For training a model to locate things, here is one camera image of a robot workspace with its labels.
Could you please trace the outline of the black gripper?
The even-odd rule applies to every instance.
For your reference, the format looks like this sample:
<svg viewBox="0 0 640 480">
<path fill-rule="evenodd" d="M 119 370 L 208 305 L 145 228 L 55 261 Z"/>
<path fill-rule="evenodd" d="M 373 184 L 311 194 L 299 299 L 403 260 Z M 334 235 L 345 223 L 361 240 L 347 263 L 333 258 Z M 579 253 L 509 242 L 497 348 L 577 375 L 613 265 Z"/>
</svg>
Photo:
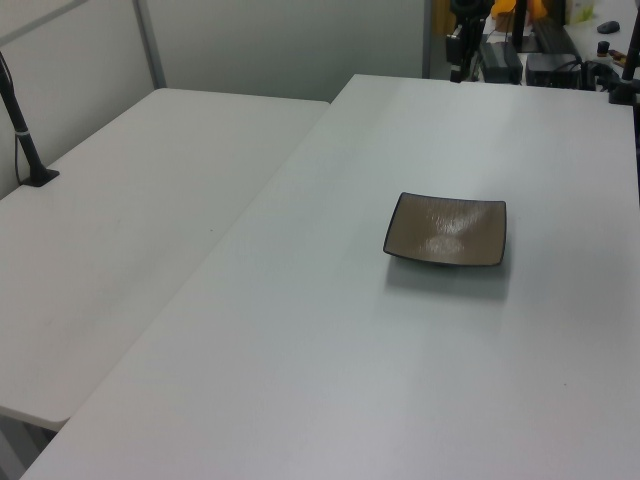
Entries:
<svg viewBox="0 0 640 480">
<path fill-rule="evenodd" d="M 449 80 L 461 83 L 461 67 L 467 64 L 478 49 L 484 31 L 484 18 L 472 16 L 457 18 L 452 33 L 446 36 L 446 58 L 451 64 Z M 476 55 L 469 72 L 470 81 L 480 80 L 481 58 Z"/>
</svg>

